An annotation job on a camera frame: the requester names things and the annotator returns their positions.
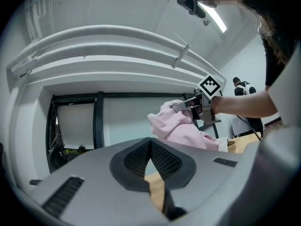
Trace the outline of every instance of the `long hair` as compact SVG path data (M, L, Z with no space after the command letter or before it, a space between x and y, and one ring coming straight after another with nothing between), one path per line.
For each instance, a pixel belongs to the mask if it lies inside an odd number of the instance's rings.
M300 32L289 12L296 0L243 0L242 5L258 15L264 37L273 48L278 63L286 64L293 54Z

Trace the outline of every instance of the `wooden table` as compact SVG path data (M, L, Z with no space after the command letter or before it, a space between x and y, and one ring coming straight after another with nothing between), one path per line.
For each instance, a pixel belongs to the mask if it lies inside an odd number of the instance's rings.
M238 137L229 139L229 141L234 141L236 144L235 153L242 154L246 148L246 146L251 142L258 141L256 135L251 134L244 137ZM163 202L164 202L164 181L161 178L158 172L145 176L144 178L150 184L150 198L156 205L159 211L163 210Z
M235 153L242 154L246 146L252 142L257 142L258 138L255 134L229 139L229 141L234 141L236 145Z

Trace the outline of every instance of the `white curved rail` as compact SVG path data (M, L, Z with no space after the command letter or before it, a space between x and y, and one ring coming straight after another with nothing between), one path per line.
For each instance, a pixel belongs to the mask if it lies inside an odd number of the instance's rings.
M4 151L5 156L7 157L5 159L6 167L7 170L7 179L9 183L13 186L16 186L16 179L15 179L15 174L14 170L12 167L12 161L11 157L14 156L14 150L13 147L11 147L11 137L14 132L13 127L16 122L16 112L18 110L18 104L20 103L22 99L22 95L24 93L24 85L27 83L28 80L28 75L24 75L15 84L15 87L13 88L10 97L8 99L8 103L6 106L6 112L5 112L5 119L4 119Z
M116 26L116 25L92 25L92 26L83 26L78 28L73 28L69 30L65 30L62 32L55 33L50 35L46 38L41 39L40 41L29 45L26 47L20 54L18 54L8 65L7 70L12 69L16 64L20 63L23 59L27 58L28 56L32 55L33 53L45 49L49 46L57 44L59 42L63 42L70 39L76 39L81 37L89 37L89 36L120 36L120 37L128 37L132 39L144 40L147 42L151 42L154 44L161 45L163 47L172 49L178 53L181 53L185 46L170 40L166 37L161 35L131 28L131 27L124 27L124 26ZM186 56L196 60L197 62L201 63L204 67L209 69L211 72L219 75L221 78L225 80L225 78L219 73L217 69L215 69L210 63L208 63L205 59L203 59L198 54L189 50Z
M12 72L15 76L21 76L35 68L57 60L93 55L134 57L155 61L170 66L174 64L177 59L176 56L171 54L137 45L128 45L122 43L86 43L52 50L32 59L19 68L13 68ZM178 67L201 75L207 74L204 69L184 60L179 63Z

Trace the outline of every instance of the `human arm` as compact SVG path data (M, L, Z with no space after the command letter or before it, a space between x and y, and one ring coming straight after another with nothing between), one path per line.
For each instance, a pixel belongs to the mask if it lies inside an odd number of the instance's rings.
M237 97L214 97L211 107L215 114L225 113L250 118L262 118L277 113L273 101L266 90Z

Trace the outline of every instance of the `pink towel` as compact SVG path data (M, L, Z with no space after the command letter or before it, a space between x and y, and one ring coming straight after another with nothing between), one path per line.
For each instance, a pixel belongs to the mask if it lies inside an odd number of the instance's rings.
M191 110L174 112L171 106L182 102L165 102L157 115L149 114L152 134L159 140L166 139L183 145L218 151L219 144L211 135L199 131L192 123Z

